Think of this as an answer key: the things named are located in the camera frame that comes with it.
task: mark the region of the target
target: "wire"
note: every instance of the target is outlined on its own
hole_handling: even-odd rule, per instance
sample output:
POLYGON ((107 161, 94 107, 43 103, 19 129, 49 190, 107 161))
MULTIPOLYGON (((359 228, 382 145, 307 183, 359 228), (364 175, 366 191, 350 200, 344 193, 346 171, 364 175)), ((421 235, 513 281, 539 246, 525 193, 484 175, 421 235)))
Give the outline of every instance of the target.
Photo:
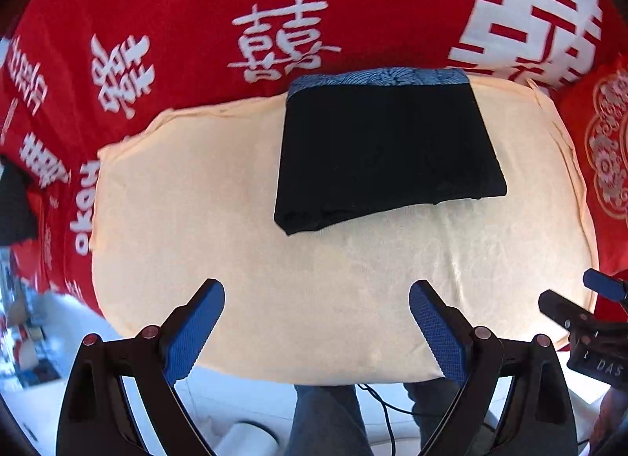
MULTIPOLYGON (((388 429, 388 435, 391 438, 391 456, 395 456, 397 453, 397 447, 395 444, 395 439, 394 439, 394 435, 393 435, 393 427, 391 426, 391 421, 390 421, 390 417, 388 417, 388 409, 392 409, 401 413, 407 413, 408 415, 411 415, 412 417, 423 417, 423 418, 437 418, 437 419, 441 419, 443 416, 442 415, 435 415, 435 414, 431 414, 431 413, 413 413, 407 410, 401 410, 401 408, 397 408, 393 405, 391 405, 390 403, 385 402, 382 397, 378 394, 378 392, 371 387, 370 385, 367 384, 357 384, 357 386, 361 389, 361 390, 366 390, 376 401, 379 401, 379 403, 382 405, 382 409, 384 410, 384 418, 386 420, 386 428, 388 429)), ((489 431, 491 433, 495 433, 495 428, 493 426, 491 426, 490 424, 483 422, 482 426, 486 427, 489 429, 489 431)))

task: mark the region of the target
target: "black folded cloth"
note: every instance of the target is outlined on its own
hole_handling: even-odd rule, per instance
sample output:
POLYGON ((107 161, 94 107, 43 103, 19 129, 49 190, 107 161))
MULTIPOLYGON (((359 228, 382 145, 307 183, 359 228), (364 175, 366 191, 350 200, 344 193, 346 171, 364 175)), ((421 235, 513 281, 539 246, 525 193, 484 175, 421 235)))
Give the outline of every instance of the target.
POLYGON ((0 247, 37 237, 37 219, 26 198, 27 175, 0 157, 0 247))
POLYGON ((286 234, 402 206, 505 195, 462 70, 307 75, 291 86, 274 214, 286 234))

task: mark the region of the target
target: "silver screw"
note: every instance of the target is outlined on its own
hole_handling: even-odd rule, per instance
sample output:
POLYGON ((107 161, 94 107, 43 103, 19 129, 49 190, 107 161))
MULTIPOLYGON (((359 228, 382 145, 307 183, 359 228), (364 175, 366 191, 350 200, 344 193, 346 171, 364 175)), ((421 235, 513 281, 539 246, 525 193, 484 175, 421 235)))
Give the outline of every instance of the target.
POLYGON ((144 339, 153 339, 157 337, 157 334, 159 334, 159 327, 153 324, 150 324, 142 330, 142 337, 144 339))
POLYGON ((83 344, 85 346, 91 346, 93 344, 96 344, 97 340, 98 336, 95 333, 89 333, 85 337, 83 337, 83 344))
POLYGON ((479 327, 477 327, 477 328, 475 329, 474 333, 475 333, 475 336, 476 336, 478 339, 482 339, 482 340, 484 340, 484 341, 486 341, 487 339, 489 339, 489 338, 491 337, 491 335, 492 335, 491 331, 490 331, 488 328, 486 328, 485 326, 479 326, 479 327))
POLYGON ((539 345, 543 346, 543 348, 548 348, 548 346, 550 346, 551 344, 551 339, 545 334, 541 334, 536 336, 536 342, 538 342, 539 345))

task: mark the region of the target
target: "blue gripper pad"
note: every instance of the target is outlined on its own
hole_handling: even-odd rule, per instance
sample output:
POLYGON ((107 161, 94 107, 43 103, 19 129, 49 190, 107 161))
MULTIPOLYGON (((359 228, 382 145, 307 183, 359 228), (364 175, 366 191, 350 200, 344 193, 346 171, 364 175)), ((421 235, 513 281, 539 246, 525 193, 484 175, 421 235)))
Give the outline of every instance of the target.
POLYGON ((609 300, 621 302, 626 299, 626 290, 620 280, 615 280, 592 268, 589 268, 582 276, 582 282, 588 289, 598 292, 609 300))
POLYGON ((192 300, 177 307, 162 325, 163 375, 168 385, 186 378, 200 355, 225 306, 225 289, 208 279, 192 300))
POLYGON ((466 352, 444 319, 448 307, 427 280, 418 280, 412 285, 409 299, 410 312, 443 374, 463 387, 467 381, 466 352))

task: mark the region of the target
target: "cream-colored cushion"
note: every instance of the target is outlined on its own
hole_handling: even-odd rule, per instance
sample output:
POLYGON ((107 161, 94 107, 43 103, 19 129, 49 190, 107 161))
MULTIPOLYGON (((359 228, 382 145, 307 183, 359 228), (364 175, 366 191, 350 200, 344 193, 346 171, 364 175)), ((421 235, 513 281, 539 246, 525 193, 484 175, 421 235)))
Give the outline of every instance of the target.
POLYGON ((212 277, 226 305, 201 365, 287 383, 423 381, 442 374, 408 292, 428 279, 500 337, 564 342, 538 296, 551 288, 591 309, 582 273, 597 266, 573 144, 538 90, 471 81, 506 197, 409 206, 315 233, 288 237, 272 219, 285 96, 166 111, 106 147, 91 241, 106 318, 133 336, 212 277))

